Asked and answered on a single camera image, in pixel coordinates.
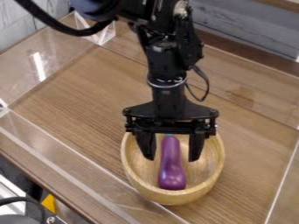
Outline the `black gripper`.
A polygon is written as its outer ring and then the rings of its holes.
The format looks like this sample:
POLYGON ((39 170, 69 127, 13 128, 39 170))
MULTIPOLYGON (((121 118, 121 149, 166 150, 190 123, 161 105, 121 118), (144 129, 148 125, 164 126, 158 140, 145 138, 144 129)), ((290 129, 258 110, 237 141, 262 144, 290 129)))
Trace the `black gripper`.
POLYGON ((154 160, 154 133, 189 135, 189 162, 200 158, 205 137, 216 135, 218 111, 190 102, 184 89, 184 86, 153 88, 152 101, 122 110, 125 131, 134 134, 138 149, 148 160, 154 160))

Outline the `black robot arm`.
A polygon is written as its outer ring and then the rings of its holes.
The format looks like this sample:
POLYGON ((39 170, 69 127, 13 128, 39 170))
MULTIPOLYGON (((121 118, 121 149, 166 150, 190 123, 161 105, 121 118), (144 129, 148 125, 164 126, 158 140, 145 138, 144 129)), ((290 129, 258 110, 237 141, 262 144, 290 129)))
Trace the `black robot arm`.
POLYGON ((105 21, 125 18, 136 33, 146 57, 146 83, 152 100, 122 110, 125 131, 132 133, 146 159, 154 158, 154 135, 181 134, 189 137, 188 160, 201 156, 204 140, 216 134, 218 111, 186 99, 190 88, 186 71, 204 77, 196 67, 202 58, 202 43, 192 23, 188 0, 69 0, 86 19, 105 21))

